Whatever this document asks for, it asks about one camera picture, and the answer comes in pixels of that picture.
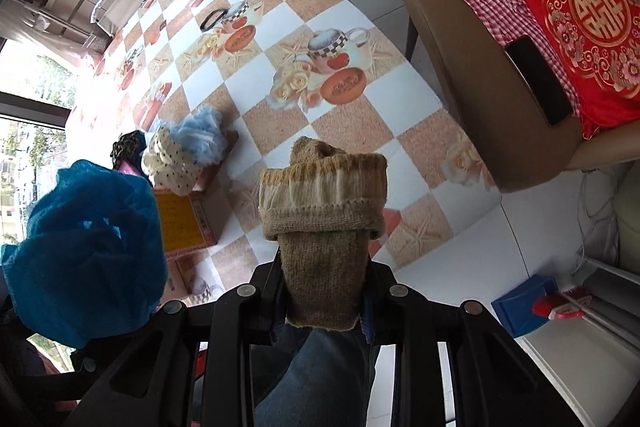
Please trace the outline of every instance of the screw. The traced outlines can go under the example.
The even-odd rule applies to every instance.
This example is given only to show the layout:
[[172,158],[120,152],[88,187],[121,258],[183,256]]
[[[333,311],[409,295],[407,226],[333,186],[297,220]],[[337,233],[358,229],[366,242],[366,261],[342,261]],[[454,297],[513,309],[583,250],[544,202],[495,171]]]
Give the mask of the screw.
[[95,371],[95,360],[94,359],[90,359],[89,357],[84,357],[84,359],[82,359],[82,367],[84,367],[84,369],[86,371],[88,371],[89,373],[92,373]]
[[465,312],[469,315],[479,315],[482,313],[482,304],[478,301],[465,302]]
[[167,304],[162,306],[162,309],[164,310],[164,313],[173,315],[182,309],[182,303],[180,301],[169,301]]
[[406,297],[409,295],[409,288],[407,288],[404,284],[394,284],[389,288],[389,293],[394,297]]
[[238,286],[237,292],[241,297],[250,297],[255,293],[255,286],[250,284],[243,284],[242,286]]

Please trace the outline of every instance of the smartphone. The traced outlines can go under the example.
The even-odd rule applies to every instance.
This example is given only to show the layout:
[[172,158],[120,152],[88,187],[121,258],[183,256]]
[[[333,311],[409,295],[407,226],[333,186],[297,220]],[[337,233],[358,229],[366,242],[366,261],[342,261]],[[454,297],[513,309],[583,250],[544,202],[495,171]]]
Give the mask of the smartphone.
[[549,125],[571,115],[573,110],[564,89],[531,37],[524,35],[510,42],[504,51],[529,86]]

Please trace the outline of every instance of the red gingham cloth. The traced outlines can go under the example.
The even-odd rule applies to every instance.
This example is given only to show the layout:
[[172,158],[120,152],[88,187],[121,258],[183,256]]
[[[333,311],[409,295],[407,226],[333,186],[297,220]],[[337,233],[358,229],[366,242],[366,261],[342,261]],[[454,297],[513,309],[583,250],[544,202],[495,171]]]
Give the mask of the red gingham cloth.
[[491,36],[501,46],[506,46],[515,39],[528,35],[546,63],[556,74],[562,89],[569,98],[574,116],[580,116],[580,99],[574,86],[569,83],[556,52],[546,39],[540,24],[533,16],[524,0],[463,0],[475,12]]

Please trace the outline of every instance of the red cushion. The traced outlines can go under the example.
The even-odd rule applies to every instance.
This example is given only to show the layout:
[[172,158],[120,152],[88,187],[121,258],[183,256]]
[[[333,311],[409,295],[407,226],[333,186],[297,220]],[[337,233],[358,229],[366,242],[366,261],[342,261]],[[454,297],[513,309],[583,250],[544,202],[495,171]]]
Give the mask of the red cushion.
[[640,119],[640,0],[525,0],[580,98],[584,137]]

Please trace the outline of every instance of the table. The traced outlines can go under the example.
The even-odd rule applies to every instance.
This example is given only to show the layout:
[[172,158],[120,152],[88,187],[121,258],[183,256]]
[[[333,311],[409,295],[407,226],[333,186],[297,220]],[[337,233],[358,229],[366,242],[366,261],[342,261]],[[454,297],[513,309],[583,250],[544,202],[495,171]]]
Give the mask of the table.
[[[226,17],[203,33],[215,9]],[[500,201],[475,147],[401,52],[347,0],[150,0],[118,33],[66,124],[72,159],[110,167],[122,132],[178,121],[202,104],[239,141],[204,206],[215,247],[178,260],[216,298],[270,261],[257,181],[289,164],[300,136],[389,160],[387,236],[377,261],[406,266]]]

